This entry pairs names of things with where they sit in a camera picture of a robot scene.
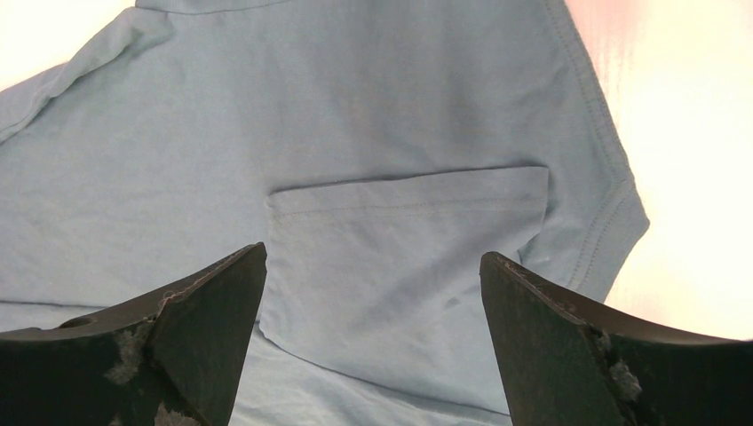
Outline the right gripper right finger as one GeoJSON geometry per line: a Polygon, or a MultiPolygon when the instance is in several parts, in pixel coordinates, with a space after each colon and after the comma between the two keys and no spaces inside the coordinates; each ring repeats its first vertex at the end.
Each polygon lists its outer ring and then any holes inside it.
{"type": "Polygon", "coordinates": [[[480,285],[513,424],[751,424],[751,342],[634,317],[495,252],[480,285]]]}

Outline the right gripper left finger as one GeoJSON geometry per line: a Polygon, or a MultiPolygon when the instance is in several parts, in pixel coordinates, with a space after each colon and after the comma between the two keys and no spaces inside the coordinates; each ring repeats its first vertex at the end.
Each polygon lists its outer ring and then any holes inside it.
{"type": "Polygon", "coordinates": [[[266,258],[249,245],[56,328],[3,332],[2,424],[228,424],[266,258]]]}

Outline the blue t shirt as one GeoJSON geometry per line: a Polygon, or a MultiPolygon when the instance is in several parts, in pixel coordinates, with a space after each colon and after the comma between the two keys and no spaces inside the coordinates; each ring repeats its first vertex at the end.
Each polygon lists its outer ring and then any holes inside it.
{"type": "Polygon", "coordinates": [[[1,94],[1,327],[266,245],[234,425],[506,425],[502,253],[603,301],[648,228],[561,1],[139,1],[1,94]]]}

